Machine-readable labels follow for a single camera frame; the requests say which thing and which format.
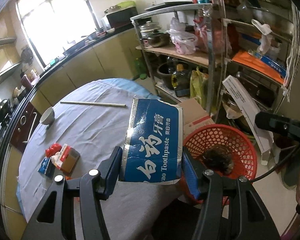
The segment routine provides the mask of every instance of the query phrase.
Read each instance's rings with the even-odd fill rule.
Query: round table
[[[45,149],[58,142],[61,145],[66,143],[80,153],[72,179],[97,168],[102,160],[109,158],[115,146],[123,147],[134,96],[133,91],[99,80],[76,89],[63,100],[120,103],[127,107],[60,103],[53,107],[54,123],[50,127],[38,125],[19,166],[20,194],[27,221],[52,183],[38,172]],[[62,172],[56,169],[54,176],[58,174]],[[174,185],[118,181],[109,199],[101,201],[110,238],[139,239],[151,228],[160,211],[179,195]],[[77,239],[83,239],[77,200],[74,200],[74,206]]]

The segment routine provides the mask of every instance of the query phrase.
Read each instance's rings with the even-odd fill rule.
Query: silver screw
[[[240,180],[241,182],[247,182],[247,181],[248,181],[247,177],[245,177],[245,176],[240,176],[240,177],[239,177],[239,180]]]
[[[54,177],[54,181],[56,183],[62,182],[62,180],[63,180],[63,176],[62,175],[57,175],[57,176]]]
[[[204,171],[204,174],[211,176],[211,175],[213,175],[213,170],[207,169]]]
[[[99,173],[99,171],[98,171],[98,170],[95,170],[95,169],[89,171],[89,175],[90,175],[90,176],[96,176],[98,173]]]

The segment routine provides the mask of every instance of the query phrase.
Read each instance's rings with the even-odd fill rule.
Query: red basket
[[[183,140],[183,146],[188,148],[195,159],[199,159],[202,153],[216,144],[226,145],[232,149],[234,168],[227,177],[237,179],[244,175],[249,180],[255,178],[257,174],[256,150],[247,136],[238,129],[223,124],[210,124],[197,129]],[[195,203],[202,203],[190,194],[183,177],[180,180],[180,186]]]

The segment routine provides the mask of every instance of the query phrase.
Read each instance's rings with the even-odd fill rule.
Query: black microwave
[[[118,11],[107,13],[106,16],[101,19],[101,23],[105,30],[119,28],[131,24],[130,18],[136,15],[138,15],[138,12],[135,6],[119,9]]]

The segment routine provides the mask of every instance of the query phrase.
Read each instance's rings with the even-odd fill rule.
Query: white stick
[[[61,103],[61,104],[76,104],[76,105],[94,105],[94,106],[118,106],[118,107],[127,107],[126,104],[98,103],[98,102],[60,101],[60,103]]]

